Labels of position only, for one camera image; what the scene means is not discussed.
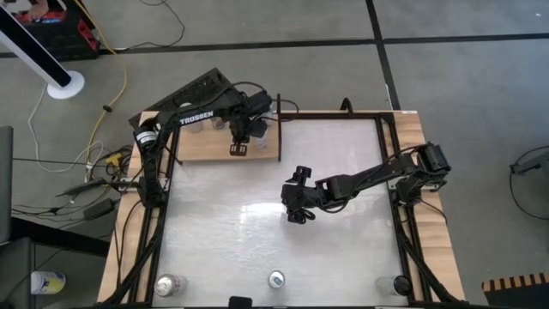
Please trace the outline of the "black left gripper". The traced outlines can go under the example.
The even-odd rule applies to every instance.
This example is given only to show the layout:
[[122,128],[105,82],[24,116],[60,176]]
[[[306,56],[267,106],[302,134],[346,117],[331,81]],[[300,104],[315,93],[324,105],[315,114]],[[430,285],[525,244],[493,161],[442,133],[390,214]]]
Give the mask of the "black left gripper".
[[262,115],[245,116],[232,120],[230,122],[230,130],[232,133],[232,144],[230,145],[230,155],[247,155],[248,140],[251,137],[263,137],[267,132],[268,124],[265,122]]

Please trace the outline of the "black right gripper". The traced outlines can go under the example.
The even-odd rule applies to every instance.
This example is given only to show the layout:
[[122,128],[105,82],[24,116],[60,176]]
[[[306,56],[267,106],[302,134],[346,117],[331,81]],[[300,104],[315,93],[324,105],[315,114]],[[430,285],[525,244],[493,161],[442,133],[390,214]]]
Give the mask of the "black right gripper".
[[293,181],[286,181],[282,186],[281,202],[287,207],[287,220],[291,223],[302,224],[303,216],[300,209],[324,209],[325,190],[320,181],[313,186],[305,185],[311,177],[309,167],[296,166]]

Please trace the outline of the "silver Diet Coke can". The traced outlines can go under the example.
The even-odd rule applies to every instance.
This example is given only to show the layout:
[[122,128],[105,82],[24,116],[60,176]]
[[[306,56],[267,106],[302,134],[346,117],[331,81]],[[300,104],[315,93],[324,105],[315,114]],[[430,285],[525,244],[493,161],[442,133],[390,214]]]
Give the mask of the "silver Diet Coke can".
[[268,146],[268,129],[252,133],[251,140],[254,148],[266,148]]

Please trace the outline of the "white slim can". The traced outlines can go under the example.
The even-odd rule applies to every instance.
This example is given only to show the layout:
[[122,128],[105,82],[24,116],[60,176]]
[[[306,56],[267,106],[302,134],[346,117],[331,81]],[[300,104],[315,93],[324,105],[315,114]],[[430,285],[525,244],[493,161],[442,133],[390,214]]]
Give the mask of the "white slim can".
[[412,283],[406,276],[382,276],[376,280],[376,286],[387,295],[409,296],[413,292]]

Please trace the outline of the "silver can red print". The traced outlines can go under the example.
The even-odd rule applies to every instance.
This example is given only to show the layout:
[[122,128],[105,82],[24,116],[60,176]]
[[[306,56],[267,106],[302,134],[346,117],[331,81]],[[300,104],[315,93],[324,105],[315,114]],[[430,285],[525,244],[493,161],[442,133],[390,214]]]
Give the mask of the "silver can red print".
[[188,281],[184,276],[164,274],[154,284],[154,292],[159,297],[171,297],[181,294],[187,287]]

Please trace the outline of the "black perforated panel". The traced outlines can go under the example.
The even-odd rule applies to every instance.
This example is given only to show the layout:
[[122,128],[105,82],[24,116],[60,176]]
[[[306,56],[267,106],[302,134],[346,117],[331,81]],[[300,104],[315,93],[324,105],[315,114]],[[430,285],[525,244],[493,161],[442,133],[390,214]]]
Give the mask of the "black perforated panel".
[[137,129],[145,112],[158,112],[159,124],[181,127],[181,120],[195,114],[242,107],[243,104],[244,96],[217,68],[213,68],[136,114],[129,119],[129,124]]

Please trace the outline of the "black power adapter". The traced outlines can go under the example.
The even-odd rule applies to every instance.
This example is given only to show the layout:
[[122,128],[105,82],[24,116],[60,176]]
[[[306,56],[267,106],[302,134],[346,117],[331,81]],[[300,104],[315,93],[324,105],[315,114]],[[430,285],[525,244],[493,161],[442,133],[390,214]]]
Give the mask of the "black power adapter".
[[99,203],[96,203],[94,206],[83,211],[83,219],[85,221],[91,221],[97,219],[103,215],[111,213],[115,209],[115,202],[107,198]]

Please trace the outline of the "grey power strip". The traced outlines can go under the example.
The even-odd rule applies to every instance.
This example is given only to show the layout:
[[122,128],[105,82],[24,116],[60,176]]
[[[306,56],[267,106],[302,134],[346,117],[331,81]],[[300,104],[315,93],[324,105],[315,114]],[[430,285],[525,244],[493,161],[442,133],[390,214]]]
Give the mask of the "grey power strip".
[[56,197],[63,197],[63,196],[76,197],[85,191],[90,191],[92,189],[96,189],[103,186],[109,186],[108,182],[105,179],[94,179],[94,180],[90,180],[88,182],[70,187],[69,189],[66,189],[61,193],[57,194]]

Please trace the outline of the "white pole round base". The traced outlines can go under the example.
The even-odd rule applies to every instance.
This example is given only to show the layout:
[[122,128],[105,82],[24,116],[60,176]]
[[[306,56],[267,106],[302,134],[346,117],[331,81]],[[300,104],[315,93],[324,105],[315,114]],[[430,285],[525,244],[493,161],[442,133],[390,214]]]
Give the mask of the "white pole round base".
[[46,92],[56,100],[79,94],[85,85],[84,76],[66,70],[17,20],[0,4],[0,43],[46,82]]

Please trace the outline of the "black red tool case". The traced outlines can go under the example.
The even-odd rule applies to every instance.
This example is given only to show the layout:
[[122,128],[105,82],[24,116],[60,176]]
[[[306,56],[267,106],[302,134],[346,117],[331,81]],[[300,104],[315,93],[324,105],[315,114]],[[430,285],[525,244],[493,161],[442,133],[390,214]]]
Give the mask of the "black red tool case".
[[38,19],[31,20],[27,10],[12,16],[59,62],[96,59],[99,55],[100,42],[79,11],[51,6]]

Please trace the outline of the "black yellow striped box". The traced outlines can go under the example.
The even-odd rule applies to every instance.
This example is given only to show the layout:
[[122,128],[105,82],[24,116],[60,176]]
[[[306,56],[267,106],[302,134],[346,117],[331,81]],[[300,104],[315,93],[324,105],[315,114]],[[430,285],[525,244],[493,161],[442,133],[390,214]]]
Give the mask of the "black yellow striped box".
[[481,289],[490,306],[549,309],[549,272],[487,280]]

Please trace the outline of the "black desk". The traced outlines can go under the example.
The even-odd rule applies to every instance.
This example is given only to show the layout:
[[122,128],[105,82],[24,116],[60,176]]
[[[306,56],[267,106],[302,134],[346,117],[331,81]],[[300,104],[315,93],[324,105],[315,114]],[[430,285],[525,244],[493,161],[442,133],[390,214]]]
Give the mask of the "black desk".
[[0,309],[34,309],[30,275],[34,271],[34,247],[43,245],[104,258],[110,243],[61,228],[48,227],[13,217],[0,227]]

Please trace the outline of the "black metal shelf end frame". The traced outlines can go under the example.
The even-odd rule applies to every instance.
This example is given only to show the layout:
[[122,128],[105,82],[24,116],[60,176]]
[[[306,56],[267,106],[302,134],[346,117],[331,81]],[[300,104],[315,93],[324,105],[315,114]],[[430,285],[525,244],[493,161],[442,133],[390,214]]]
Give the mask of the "black metal shelf end frame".
[[278,162],[281,162],[282,157],[282,128],[281,128],[281,94],[276,95],[276,117],[277,117],[277,133],[278,133]]
[[166,145],[164,146],[164,149],[168,152],[168,154],[172,157],[172,159],[178,163],[178,165],[182,166],[183,162],[176,156],[173,150],[168,148]]

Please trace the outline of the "black aluminium table frame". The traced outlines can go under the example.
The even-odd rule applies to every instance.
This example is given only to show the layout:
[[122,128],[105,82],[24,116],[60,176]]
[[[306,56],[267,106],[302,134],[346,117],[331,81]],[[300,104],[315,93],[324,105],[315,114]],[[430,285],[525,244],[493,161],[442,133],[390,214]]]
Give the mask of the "black aluminium table frame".
[[[155,116],[151,112],[145,112],[143,120]],[[403,150],[401,146],[401,137],[399,136],[399,125],[402,117],[406,116],[404,111],[358,111],[354,112],[354,117],[349,118],[343,111],[325,111],[325,112],[281,112],[281,128],[283,124],[291,121],[306,120],[364,120],[374,121],[377,130],[377,137],[380,152],[383,161],[386,161],[392,154]],[[181,128],[171,134],[168,139],[167,147],[174,151],[178,157],[178,140]],[[177,164],[168,152],[164,149],[161,153],[161,161],[167,163],[167,169],[171,171],[174,164]],[[135,177],[129,182],[130,186],[136,188],[139,178],[142,176],[142,169],[137,172]],[[170,193],[169,185],[162,185],[168,199]],[[425,186],[431,193],[437,193],[434,185]],[[424,309],[450,309],[464,305],[464,300],[457,299],[450,291],[437,279],[436,275],[429,268],[423,254],[423,246],[420,242],[418,222],[414,212],[414,206],[421,203],[421,194],[418,199],[404,203],[398,197],[395,187],[389,190],[389,200],[392,219],[395,224],[395,234],[399,259],[407,278],[416,276],[418,283],[413,284],[412,288],[419,287],[421,294],[410,294],[408,302],[410,307],[422,307]],[[143,206],[139,197],[139,204],[144,208],[144,217],[141,222],[141,232],[138,245],[136,247],[136,258],[124,279],[118,283],[112,295],[105,299],[104,304],[114,306],[132,305],[139,306],[136,296],[139,292],[138,284],[141,280],[143,271],[149,276],[154,276],[158,268],[160,258],[161,240],[163,238],[167,203],[162,208],[148,209]]]

